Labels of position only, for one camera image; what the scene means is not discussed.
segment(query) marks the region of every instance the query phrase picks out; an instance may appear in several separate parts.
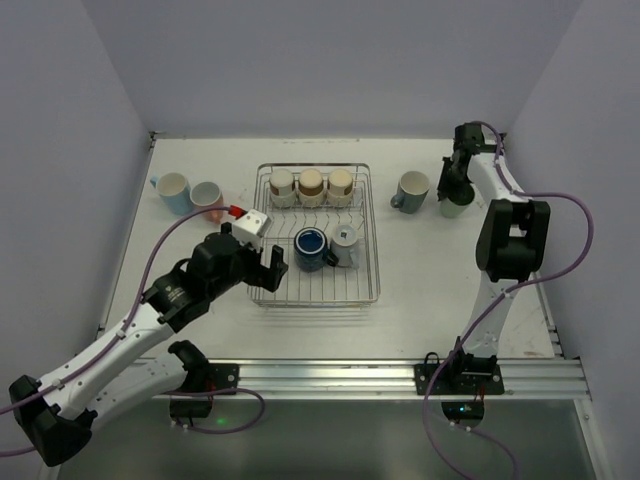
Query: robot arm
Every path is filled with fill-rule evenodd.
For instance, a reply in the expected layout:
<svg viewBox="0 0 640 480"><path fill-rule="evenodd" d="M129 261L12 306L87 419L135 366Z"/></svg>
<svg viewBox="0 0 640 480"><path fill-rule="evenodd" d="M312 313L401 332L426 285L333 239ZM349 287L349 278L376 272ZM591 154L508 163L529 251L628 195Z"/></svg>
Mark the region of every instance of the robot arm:
<svg viewBox="0 0 640 480"><path fill-rule="evenodd" d="M47 465L78 453L89 442L92 427L146 398L179 389L206 370L206 358L190 342L174 343L168 353L144 366L127 367L204 315L231 287L244 282L277 290L288 267L279 246L273 247L270 267L261 265L260 243L269 224L263 213L242 211L233 224L222 225L220 233L197 245L191 258L156 279L133 319L118 323L39 380L25 375L10 386L14 403L42 395L16 409L15 417ZM78 371L82 373L68 383L62 381Z"/></svg>
<svg viewBox="0 0 640 480"><path fill-rule="evenodd" d="M498 175L499 162L513 190L521 191L506 167L504 157L495 155L495 145L484 142L479 124L456 127L454 153L444 159L438 184L438 199L454 205L468 204L475 184L488 212L476 244L476 264L481 271L480 289L466 334L476 318L505 289L526 281L537 271L544 255L550 208L512 193ZM483 320L464 342L442 374L440 393L476 394L481 387L487 393L504 393L497 365L498 342L513 303L515 292L507 296Z"/></svg>

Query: wire dish rack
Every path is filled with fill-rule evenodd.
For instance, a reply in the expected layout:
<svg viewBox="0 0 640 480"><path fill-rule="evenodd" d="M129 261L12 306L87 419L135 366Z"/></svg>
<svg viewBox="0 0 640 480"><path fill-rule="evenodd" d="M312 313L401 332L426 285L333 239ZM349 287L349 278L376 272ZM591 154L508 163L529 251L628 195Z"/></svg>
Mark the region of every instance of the wire dish rack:
<svg viewBox="0 0 640 480"><path fill-rule="evenodd" d="M322 173L325 185L329 174L344 168L353 176L353 198L346 207L328 203L315 208L303 207L298 201L292 207L272 205L269 177L278 168L290 170L296 184L300 172L315 168ZM268 163L258 167L254 208L273 221L263 238L263 262L269 265L271 248L280 245L289 271L275 293L249 287L251 299L263 307L363 307L374 303L380 295L378 245L373 214L371 172L364 163ZM347 223L358 232L359 268L325 266L308 273L301 271L294 259L293 242L296 233L305 227L316 227L331 237L333 229Z"/></svg>

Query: mug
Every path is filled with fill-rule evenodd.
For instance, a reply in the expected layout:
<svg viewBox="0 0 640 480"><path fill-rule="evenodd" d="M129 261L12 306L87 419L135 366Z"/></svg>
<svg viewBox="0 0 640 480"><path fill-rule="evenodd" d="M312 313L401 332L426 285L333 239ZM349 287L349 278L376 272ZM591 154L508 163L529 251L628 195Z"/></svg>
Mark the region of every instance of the mug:
<svg viewBox="0 0 640 480"><path fill-rule="evenodd" d="M276 208L293 207L298 196L296 195L296 182L290 170L281 168L274 170L269 175L269 196L271 203Z"/></svg>
<svg viewBox="0 0 640 480"><path fill-rule="evenodd" d="M338 168L331 172L327 182L327 203L334 207L346 207L353 198L353 176L348 170Z"/></svg>
<svg viewBox="0 0 640 480"><path fill-rule="evenodd" d="M293 248L296 264L303 272L315 272L324 267L327 261L337 261L329 251L327 236L315 227L303 228L296 233Z"/></svg>
<svg viewBox="0 0 640 480"><path fill-rule="evenodd" d="M220 187L213 182L202 182L193 187L190 198L193 205L198 209L214 206L222 207L224 205ZM203 215L207 220L220 225L224 212L222 210L210 210L204 212Z"/></svg>
<svg viewBox="0 0 640 480"><path fill-rule="evenodd" d="M336 267L359 266L358 232L351 225L338 225L331 234L331 252L335 255Z"/></svg>
<svg viewBox="0 0 640 480"><path fill-rule="evenodd" d="M300 172L298 198L303 207L319 207L324 203L324 179L315 168L308 168Z"/></svg>
<svg viewBox="0 0 640 480"><path fill-rule="evenodd" d="M445 218L455 218L467 209L474 198L476 193L473 187L464 184L440 202L440 214Z"/></svg>
<svg viewBox="0 0 640 480"><path fill-rule="evenodd" d="M429 178L422 172L407 172L400 177L398 193L391 206L402 213L416 213L429 192Z"/></svg>
<svg viewBox="0 0 640 480"><path fill-rule="evenodd" d="M193 211L189 182L184 175L167 173L160 178L154 175L150 182L173 213L182 216Z"/></svg>

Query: white table surface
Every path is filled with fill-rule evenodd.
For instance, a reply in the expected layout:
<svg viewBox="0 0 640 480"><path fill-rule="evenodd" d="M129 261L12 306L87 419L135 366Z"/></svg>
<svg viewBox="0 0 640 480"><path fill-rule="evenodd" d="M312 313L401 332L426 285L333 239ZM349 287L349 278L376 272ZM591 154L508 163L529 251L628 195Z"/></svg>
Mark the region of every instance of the white table surface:
<svg viewBox="0 0 640 480"><path fill-rule="evenodd" d="M147 182L119 275L107 328L130 309L137 285L160 235L176 220L149 184L152 175L181 172L192 186L218 183L228 204L253 205L256 170L267 162L363 162L371 168L381 294L371 307L338 313L300 312L255 305L244 285L227 292L211 311L162 345L189 339L210 358L415 359L429 351L441 356L469 320L480 274L475 243L484 204L474 204L455 220L440 216L436 185L442 156L451 140L403 139L161 139L153 152ZM400 175L421 170L432 186L415 215L389 206ZM191 255L215 227L194 218L167 240L151 270L150 282ZM553 357L538 292L521 291L500 341L502 358Z"/></svg>

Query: cup with brown stripe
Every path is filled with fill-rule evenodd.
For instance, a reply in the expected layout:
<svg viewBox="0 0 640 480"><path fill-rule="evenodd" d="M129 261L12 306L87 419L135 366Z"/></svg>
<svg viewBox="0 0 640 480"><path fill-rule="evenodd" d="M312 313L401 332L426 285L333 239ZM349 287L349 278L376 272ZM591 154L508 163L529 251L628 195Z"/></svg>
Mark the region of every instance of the cup with brown stripe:
<svg viewBox="0 0 640 480"><path fill-rule="evenodd" d="M293 207L296 203L296 182L286 168L274 170L269 176L269 195L276 208Z"/></svg>
<svg viewBox="0 0 640 480"><path fill-rule="evenodd" d="M346 207L353 198L353 176L344 168L338 168L329 175L327 202L334 207Z"/></svg>
<svg viewBox="0 0 640 480"><path fill-rule="evenodd" d="M315 168L308 168L300 172L298 198L303 207L319 207L324 203L324 178Z"/></svg>

